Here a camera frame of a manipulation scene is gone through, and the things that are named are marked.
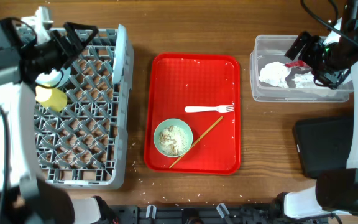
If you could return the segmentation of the red sauce packet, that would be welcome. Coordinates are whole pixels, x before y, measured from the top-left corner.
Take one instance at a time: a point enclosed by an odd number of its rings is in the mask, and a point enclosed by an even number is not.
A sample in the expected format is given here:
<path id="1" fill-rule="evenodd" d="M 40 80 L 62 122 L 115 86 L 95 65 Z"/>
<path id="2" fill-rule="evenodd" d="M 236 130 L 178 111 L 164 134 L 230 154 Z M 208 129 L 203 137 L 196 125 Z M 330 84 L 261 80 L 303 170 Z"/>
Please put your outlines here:
<path id="1" fill-rule="evenodd" d="M 309 65 L 307 65 L 304 61 L 302 60 L 298 60 L 296 62 L 290 62 L 290 63 L 286 63 L 285 66 L 287 68 L 299 68 L 299 69 L 308 69 L 310 68 Z"/>

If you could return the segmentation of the small light blue bowl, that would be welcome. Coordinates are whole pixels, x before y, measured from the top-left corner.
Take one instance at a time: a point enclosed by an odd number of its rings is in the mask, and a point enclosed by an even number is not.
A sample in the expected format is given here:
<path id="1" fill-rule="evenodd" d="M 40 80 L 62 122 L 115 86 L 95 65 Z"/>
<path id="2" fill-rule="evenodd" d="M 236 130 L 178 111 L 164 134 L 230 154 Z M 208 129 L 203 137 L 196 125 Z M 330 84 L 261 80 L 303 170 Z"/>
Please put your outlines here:
<path id="1" fill-rule="evenodd" d="M 71 68 L 62 68 L 60 71 L 53 69 L 50 73 L 41 73 L 36 83 L 38 85 L 56 86 L 57 88 L 63 86 L 71 74 Z"/>

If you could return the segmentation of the white napkin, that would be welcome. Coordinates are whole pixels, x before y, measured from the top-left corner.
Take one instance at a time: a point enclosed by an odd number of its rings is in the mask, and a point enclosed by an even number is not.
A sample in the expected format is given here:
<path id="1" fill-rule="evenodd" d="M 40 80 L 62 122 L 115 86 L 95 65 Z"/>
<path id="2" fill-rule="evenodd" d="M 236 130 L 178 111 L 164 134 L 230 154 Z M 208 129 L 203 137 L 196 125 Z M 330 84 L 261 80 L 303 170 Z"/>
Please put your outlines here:
<path id="1" fill-rule="evenodd" d="M 291 68 L 285 66 L 284 63 L 272 62 L 266 64 L 259 73 L 259 81 L 279 88 L 288 88 L 287 81 Z"/>
<path id="2" fill-rule="evenodd" d="M 293 78 L 296 88 L 316 88 L 317 86 L 314 83 L 314 75 L 311 72 L 304 74 L 295 74 Z"/>

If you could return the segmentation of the large light blue plate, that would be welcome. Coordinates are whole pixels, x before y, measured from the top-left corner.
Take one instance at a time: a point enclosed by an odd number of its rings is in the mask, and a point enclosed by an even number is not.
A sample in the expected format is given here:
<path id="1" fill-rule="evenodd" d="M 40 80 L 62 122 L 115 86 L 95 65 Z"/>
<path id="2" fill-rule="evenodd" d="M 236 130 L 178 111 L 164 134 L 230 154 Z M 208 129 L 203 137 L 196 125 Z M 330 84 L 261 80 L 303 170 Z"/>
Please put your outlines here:
<path id="1" fill-rule="evenodd" d="M 127 32 L 126 28 L 119 24 L 117 39 L 114 51 L 112 83 L 118 84 L 121 81 L 126 61 Z"/>

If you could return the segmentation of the yellow plastic cup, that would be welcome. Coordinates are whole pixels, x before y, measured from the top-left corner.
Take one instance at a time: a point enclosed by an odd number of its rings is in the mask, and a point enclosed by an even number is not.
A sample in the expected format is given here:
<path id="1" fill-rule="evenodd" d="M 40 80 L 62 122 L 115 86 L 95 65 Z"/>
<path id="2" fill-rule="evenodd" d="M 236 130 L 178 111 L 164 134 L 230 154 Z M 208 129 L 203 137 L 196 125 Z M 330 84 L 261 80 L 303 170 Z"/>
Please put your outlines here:
<path id="1" fill-rule="evenodd" d="M 49 108 L 56 112 L 63 110 L 68 102 L 66 94 L 58 88 L 49 89 L 41 86 L 35 88 L 35 100 L 44 108 Z"/>

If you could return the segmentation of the green bowl with rice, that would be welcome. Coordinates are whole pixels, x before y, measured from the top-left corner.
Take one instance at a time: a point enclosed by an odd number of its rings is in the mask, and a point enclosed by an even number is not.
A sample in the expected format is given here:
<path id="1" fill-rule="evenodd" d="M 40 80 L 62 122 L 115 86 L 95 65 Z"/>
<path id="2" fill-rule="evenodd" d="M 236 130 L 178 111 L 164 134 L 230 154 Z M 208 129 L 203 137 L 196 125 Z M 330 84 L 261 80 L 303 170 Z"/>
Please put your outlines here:
<path id="1" fill-rule="evenodd" d="M 166 119 L 155 128 L 152 140 L 162 155 L 180 157 L 190 150 L 193 132 L 189 125 L 180 119 Z"/>

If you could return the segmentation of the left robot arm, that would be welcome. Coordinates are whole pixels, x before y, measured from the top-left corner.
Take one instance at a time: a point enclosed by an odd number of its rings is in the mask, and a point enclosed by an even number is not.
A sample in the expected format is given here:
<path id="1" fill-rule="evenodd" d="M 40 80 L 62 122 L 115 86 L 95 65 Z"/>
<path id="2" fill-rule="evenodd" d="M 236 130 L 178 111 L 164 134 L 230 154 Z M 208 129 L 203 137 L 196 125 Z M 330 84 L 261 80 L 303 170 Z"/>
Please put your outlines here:
<path id="1" fill-rule="evenodd" d="M 0 20 L 0 223 L 118 223 L 119 218 L 99 196 L 72 200 L 44 181 L 35 150 L 34 106 L 37 78 L 68 68 L 90 40 L 77 32 L 96 26 L 66 22 L 66 35 L 31 28 L 25 44 L 16 29 L 18 18 Z"/>

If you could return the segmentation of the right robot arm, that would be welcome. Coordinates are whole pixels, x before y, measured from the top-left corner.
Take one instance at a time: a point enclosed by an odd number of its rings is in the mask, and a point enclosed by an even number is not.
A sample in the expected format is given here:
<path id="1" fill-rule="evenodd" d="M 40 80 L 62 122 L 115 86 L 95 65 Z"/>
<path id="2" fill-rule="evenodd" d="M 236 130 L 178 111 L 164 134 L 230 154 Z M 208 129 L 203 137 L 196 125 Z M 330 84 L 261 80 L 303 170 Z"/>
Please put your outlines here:
<path id="1" fill-rule="evenodd" d="M 325 44 L 320 36 L 302 32 L 285 55 L 306 63 L 318 86 L 336 89 L 351 77 L 355 100 L 352 145 L 346 168 L 322 172 L 314 187 L 280 193 L 271 204 L 270 216 L 287 223 L 347 214 L 358 216 L 358 1 L 346 2 L 338 29 L 322 20 L 305 2 L 300 4 L 313 19 L 337 34 L 339 40 Z"/>

